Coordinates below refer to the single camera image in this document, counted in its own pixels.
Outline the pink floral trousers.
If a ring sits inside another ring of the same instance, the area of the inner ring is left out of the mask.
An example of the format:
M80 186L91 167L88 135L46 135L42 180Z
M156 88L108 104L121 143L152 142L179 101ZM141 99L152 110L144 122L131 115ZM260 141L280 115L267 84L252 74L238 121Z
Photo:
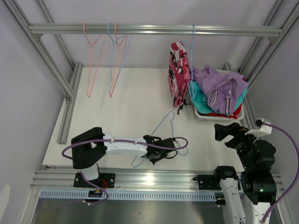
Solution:
M168 83L172 106L178 109L177 114L187 106L186 96L189 92L191 75L187 51L182 42L174 42L170 48Z

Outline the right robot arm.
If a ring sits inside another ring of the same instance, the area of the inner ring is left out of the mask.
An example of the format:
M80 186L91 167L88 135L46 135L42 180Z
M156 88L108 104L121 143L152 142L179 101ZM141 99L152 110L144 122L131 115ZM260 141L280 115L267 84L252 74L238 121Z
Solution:
M269 213L266 211L274 205L277 186L271 174L275 162L276 148L262 140L271 134L269 123L257 120L257 128L249 130L238 123L230 125L215 124L215 140L222 141L227 136L232 139L225 146L236 151L244 171L241 172L241 186L245 194L246 221L249 224L266 224Z

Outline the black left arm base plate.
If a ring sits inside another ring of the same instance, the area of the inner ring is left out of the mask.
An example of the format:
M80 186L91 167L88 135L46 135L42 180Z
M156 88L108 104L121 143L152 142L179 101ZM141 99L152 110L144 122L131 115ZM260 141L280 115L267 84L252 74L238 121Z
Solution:
M99 177L95 180L90 181L101 188L114 188L115 184L115 174L114 173L100 173ZM92 188L93 186L88 184L82 178L81 173L76 173L73 186L75 188Z

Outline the light blue hanger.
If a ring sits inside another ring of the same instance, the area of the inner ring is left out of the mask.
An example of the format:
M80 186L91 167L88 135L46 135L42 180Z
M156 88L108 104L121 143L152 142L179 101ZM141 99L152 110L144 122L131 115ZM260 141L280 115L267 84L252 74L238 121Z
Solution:
M181 40L182 44L190 50L190 54L191 54L191 79L190 79L190 81L188 83L188 86L189 86L189 95L190 95L191 101L193 101L193 99L195 97L194 87L193 87L193 84L192 84L192 82L193 82L193 70L192 70L192 67L193 67L193 43L194 43L194 37L195 37L195 32L196 32L196 25L193 24L192 28L193 28L193 31L192 31L191 45L188 46L187 44L185 44L183 42L183 40Z
M117 27L118 23L112 22L107 26L107 34L113 45L110 58L110 81L108 85L108 94L110 98L113 96L117 81L121 74L122 66L126 59L132 37L128 34L117 35Z

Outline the blue hanger with purple trousers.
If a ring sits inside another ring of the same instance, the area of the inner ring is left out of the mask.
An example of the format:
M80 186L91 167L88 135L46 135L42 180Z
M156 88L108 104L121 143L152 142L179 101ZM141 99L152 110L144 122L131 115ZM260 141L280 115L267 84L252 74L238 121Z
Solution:
M164 118L160 121L160 123L157 125L157 127L152 132L151 136L154 136L155 134L161 135L162 137L174 137L174 120L176 117L176 113L174 111L169 111ZM183 150L178 150L177 153L172 152L170 153L169 157L174 157L175 155L179 156L187 156L189 153L188 147L184 148ZM141 166L144 162L147 162L148 159L143 157L135 157L131 162L132 168L138 168Z

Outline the pink wire hanger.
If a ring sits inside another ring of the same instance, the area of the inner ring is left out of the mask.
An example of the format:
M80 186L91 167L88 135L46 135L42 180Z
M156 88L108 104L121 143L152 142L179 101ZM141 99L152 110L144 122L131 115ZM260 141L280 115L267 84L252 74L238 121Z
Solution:
M92 92L93 92L93 88L94 88L94 84L95 84L95 81L96 81L97 72L98 72L98 69L99 69L99 66L100 66L100 61L101 61L102 54L103 54L103 48L105 46L107 36L106 35L99 35L96 39L91 41L88 37L86 28L87 28L87 23L85 22L83 24L83 31L84 31L84 36L86 38L86 41L89 45L88 83L87 83L86 95L87 95L88 98L90 98L91 95L92 95ZM100 53L99 53L98 59L95 61L94 56L93 56L94 48L96 47L96 45L99 41L102 41L102 45L100 47ZM96 62L94 72L92 72L92 63L93 62Z

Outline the red trousers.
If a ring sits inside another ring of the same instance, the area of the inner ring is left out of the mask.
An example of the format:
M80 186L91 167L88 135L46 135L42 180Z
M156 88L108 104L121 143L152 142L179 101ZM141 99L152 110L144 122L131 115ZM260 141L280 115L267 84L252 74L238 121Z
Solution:
M235 120L238 120L238 119L242 119L245 116L242 104L233 112L232 115L220 114L220 113L216 113L216 112L203 114L203 113L200 113L199 111L197 111L197 113L200 116L207 117L207 118L213 118L213 119L235 119Z

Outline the teal trousers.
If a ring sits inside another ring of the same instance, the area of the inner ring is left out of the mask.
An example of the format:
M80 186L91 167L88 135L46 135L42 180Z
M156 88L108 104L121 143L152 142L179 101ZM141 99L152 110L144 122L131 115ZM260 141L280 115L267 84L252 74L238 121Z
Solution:
M192 81L191 83L191 90L194 92L194 98L192 99L192 103L195 106L195 108L199 111L199 113L202 114L210 114L210 113L215 113L215 114L220 114L218 111L214 111L211 107L207 105L207 98L205 94L201 91L199 88L197 82ZM248 87L244 89L242 94L238 97L235 105L235 111L238 110L238 108L241 106L246 94L248 91Z

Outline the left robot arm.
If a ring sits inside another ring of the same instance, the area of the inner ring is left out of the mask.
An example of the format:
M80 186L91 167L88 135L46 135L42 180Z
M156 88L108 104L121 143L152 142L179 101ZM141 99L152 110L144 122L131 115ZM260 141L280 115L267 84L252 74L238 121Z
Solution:
M101 127L94 127L71 140L73 168L83 172L84 181L90 187L99 185L101 176L98 161L105 155L133 155L155 164L166 159L176 146L172 138L145 135L140 138L117 138L104 134Z

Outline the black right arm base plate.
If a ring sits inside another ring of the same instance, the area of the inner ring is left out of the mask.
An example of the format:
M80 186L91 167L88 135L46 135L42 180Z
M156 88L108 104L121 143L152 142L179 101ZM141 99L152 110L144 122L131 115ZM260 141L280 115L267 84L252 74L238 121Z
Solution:
M198 175L192 180L198 183L199 190L221 190L219 181L214 175Z

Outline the pink hanger with teal trousers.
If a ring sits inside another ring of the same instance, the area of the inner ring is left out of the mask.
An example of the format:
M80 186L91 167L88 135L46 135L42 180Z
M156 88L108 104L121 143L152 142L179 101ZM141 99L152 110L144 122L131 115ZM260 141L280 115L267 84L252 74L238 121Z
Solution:
M114 26L114 38L111 37L113 43L112 64L111 64L111 82L109 84L109 97L111 98L116 87L117 78L120 75L123 61L125 58L128 35L117 34L118 23Z

